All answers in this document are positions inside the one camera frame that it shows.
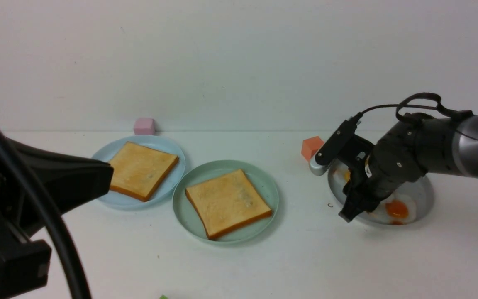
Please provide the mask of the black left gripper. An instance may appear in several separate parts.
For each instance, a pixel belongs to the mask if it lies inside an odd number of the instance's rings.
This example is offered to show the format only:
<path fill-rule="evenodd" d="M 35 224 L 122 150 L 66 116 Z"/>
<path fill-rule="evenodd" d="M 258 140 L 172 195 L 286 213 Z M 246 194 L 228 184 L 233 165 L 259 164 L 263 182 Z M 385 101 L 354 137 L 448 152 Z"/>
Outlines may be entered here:
<path fill-rule="evenodd" d="M 62 214 L 110 189 L 113 168 L 106 162 L 13 144 Z M 52 249 L 44 240 L 30 239 L 43 226 L 25 191 L 0 161 L 0 299 L 46 286 Z"/>

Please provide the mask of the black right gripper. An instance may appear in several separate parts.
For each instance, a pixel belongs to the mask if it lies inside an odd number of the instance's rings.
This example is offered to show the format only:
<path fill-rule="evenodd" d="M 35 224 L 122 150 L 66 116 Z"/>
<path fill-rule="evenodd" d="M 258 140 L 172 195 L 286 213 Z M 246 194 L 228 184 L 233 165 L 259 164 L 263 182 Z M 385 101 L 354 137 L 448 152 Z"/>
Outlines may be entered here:
<path fill-rule="evenodd" d="M 343 187 L 346 199 L 338 214 L 347 223 L 374 212 L 402 184 L 426 174 L 416 150 L 423 123 L 398 122 L 375 145 L 357 136 L 356 127 L 356 120 L 346 120 L 334 133 L 334 157 L 350 170 L 350 180 Z"/>

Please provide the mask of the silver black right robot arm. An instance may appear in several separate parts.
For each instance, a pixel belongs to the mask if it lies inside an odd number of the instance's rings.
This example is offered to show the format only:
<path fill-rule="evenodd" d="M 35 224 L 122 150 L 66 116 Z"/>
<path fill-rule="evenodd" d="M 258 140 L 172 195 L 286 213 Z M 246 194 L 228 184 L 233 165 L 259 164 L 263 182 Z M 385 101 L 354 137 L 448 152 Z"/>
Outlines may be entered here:
<path fill-rule="evenodd" d="M 361 139 L 355 151 L 339 155 L 351 172 L 339 212 L 346 222 L 374 212 L 401 186 L 427 174 L 478 179 L 478 115 L 452 119 L 414 113 L 411 118 L 418 123 L 399 121 L 375 144 Z"/>

